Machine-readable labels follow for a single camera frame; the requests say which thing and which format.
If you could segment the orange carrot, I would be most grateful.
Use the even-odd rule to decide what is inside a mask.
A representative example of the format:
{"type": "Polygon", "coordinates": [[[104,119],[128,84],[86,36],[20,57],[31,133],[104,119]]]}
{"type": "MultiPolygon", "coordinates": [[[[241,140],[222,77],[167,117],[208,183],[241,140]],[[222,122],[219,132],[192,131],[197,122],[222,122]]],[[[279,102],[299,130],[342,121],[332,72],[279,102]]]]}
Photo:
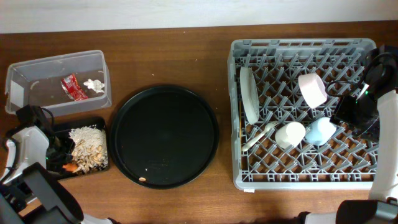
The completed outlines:
{"type": "Polygon", "coordinates": [[[72,172],[72,173],[76,173],[80,170],[80,167],[77,164],[65,164],[63,165],[63,168],[67,172],[72,172]]]}

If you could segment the light blue cup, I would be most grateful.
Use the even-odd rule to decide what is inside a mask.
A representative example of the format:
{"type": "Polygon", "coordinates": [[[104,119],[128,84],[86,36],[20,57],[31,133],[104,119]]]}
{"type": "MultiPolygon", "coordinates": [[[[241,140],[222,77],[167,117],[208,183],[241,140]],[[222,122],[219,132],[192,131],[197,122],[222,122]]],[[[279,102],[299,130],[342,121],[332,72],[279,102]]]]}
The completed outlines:
{"type": "Polygon", "coordinates": [[[305,139],[315,146],[326,144],[336,131],[336,126],[330,122],[328,117],[317,119],[308,128],[309,132],[305,135],[305,139]]]}

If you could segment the white paper cup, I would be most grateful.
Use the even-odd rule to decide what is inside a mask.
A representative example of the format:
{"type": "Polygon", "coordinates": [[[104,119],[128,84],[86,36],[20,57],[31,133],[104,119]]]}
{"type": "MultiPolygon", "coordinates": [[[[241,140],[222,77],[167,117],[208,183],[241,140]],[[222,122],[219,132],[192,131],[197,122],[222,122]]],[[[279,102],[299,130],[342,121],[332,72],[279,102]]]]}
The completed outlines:
{"type": "Polygon", "coordinates": [[[282,149],[289,146],[296,147],[302,141],[306,133],[304,125],[299,122],[290,122],[277,130],[275,141],[282,149]]]}

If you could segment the white plastic fork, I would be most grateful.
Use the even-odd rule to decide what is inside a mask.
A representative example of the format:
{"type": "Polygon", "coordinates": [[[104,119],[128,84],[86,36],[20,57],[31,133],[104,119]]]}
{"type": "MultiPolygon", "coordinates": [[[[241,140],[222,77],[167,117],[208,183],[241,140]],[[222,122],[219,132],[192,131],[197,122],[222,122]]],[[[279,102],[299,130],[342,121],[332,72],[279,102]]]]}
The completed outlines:
{"type": "Polygon", "coordinates": [[[256,137],[248,141],[243,147],[242,151],[246,152],[248,151],[255,143],[257,143],[266,133],[268,133],[272,128],[276,127],[279,124],[278,121],[272,121],[270,123],[267,123],[266,126],[264,127],[264,130],[259,133],[256,137]]]}

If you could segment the grey plate with food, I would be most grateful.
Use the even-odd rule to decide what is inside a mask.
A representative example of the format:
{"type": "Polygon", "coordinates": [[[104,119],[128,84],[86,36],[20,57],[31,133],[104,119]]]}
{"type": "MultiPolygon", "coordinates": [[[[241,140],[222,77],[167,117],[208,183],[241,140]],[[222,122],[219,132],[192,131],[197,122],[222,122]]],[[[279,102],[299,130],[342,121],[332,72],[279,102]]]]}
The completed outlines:
{"type": "Polygon", "coordinates": [[[254,73],[249,67],[241,67],[239,76],[244,112],[249,124],[254,124],[259,120],[259,96],[254,73]]]}

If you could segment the wooden chopstick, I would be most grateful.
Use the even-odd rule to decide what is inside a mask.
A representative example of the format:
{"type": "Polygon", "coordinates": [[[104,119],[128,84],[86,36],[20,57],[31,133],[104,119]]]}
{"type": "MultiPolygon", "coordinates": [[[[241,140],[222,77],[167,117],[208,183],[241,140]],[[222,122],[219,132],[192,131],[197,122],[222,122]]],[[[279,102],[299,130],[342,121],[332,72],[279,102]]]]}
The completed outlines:
{"type": "Polygon", "coordinates": [[[241,138],[242,138],[242,117],[241,117],[241,114],[242,114],[242,104],[241,104],[242,102],[241,101],[239,101],[238,102],[238,121],[239,121],[239,140],[241,141],[241,138]]]}

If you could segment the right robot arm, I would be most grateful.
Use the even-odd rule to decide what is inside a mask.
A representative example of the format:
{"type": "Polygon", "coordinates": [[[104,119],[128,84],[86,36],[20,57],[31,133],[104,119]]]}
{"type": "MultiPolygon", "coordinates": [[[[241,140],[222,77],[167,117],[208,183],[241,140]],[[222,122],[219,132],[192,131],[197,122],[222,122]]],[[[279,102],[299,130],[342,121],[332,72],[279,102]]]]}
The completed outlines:
{"type": "Polygon", "coordinates": [[[333,213],[302,212],[296,223],[397,223],[397,47],[368,52],[357,97],[339,94],[332,121],[348,125],[356,137],[378,141],[376,174],[367,200],[345,200],[333,213]]]}

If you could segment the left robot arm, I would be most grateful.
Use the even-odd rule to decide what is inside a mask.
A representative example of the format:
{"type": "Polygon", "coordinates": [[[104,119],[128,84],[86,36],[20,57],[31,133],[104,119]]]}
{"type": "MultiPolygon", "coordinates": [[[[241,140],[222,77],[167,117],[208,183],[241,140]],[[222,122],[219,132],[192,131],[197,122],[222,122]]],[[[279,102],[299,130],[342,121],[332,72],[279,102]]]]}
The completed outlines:
{"type": "Polygon", "coordinates": [[[24,128],[3,144],[8,152],[1,176],[1,223],[81,223],[76,199],[46,169],[49,137],[24,128]]]}

